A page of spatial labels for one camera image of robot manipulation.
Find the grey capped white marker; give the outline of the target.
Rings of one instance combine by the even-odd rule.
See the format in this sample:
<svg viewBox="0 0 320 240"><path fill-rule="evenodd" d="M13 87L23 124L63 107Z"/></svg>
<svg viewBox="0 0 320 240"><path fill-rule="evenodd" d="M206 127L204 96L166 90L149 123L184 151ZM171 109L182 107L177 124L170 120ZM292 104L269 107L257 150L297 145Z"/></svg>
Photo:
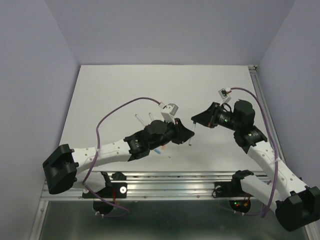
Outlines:
<svg viewBox="0 0 320 240"><path fill-rule="evenodd" d="M135 114L135 117L143 126L146 125L145 122L142 120L142 118L138 114Z"/></svg>

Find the dark green pen cap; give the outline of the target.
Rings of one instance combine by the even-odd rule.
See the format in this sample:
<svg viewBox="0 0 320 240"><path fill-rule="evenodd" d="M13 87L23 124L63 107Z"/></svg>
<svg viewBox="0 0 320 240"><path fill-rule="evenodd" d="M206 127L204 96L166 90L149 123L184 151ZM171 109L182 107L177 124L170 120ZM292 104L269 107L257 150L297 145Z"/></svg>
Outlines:
<svg viewBox="0 0 320 240"><path fill-rule="evenodd" d="M195 129L196 129L196 122L193 122L193 123L192 123L192 131L194 132Z"/></svg>

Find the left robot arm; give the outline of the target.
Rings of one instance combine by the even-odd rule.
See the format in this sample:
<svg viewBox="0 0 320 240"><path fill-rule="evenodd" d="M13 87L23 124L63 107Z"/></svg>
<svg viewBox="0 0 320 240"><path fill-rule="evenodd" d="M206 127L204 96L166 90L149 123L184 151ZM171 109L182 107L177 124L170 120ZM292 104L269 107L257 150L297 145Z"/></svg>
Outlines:
<svg viewBox="0 0 320 240"><path fill-rule="evenodd" d="M94 167L139 160L158 147L170 142L180 145L194 135L175 118L173 122L154 120L124 139L97 147L70 148L62 144L42 164L48 191L57 195L71 188L89 187L100 197L106 197L111 193L111 184L102 173L93 173Z"/></svg>

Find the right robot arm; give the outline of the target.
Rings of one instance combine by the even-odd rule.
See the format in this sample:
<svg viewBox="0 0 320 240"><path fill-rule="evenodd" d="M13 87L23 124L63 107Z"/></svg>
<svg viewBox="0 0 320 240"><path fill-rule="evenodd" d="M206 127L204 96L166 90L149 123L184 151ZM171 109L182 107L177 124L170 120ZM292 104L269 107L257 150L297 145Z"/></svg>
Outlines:
<svg viewBox="0 0 320 240"><path fill-rule="evenodd" d="M255 110L250 102L238 100L233 111L225 111L219 103L191 117L204 127L222 126L233 131L237 145L254 160L269 177L266 184L249 170L238 170L231 181L218 181L215 198L243 197L249 194L272 212L280 225L292 232L320 219L320 190L310 187L276 157L267 137L254 125Z"/></svg>

